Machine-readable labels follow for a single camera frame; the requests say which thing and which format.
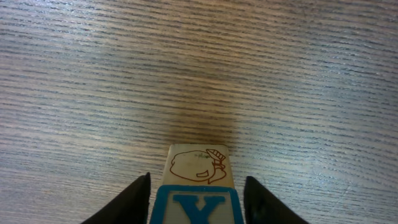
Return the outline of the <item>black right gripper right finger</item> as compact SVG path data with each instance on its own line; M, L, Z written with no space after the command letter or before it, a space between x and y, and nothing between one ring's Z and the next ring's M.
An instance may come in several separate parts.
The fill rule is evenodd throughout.
M243 191L247 224L308 224L253 176L247 176Z

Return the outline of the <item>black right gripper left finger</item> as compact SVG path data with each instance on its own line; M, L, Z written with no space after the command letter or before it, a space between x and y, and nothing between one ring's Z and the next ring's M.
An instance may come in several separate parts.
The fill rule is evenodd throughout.
M112 201L81 224L146 224L150 173L138 177Z

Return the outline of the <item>white red block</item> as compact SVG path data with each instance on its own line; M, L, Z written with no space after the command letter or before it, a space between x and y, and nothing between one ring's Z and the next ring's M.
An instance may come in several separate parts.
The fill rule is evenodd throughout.
M228 148L171 145L149 223L243 224Z

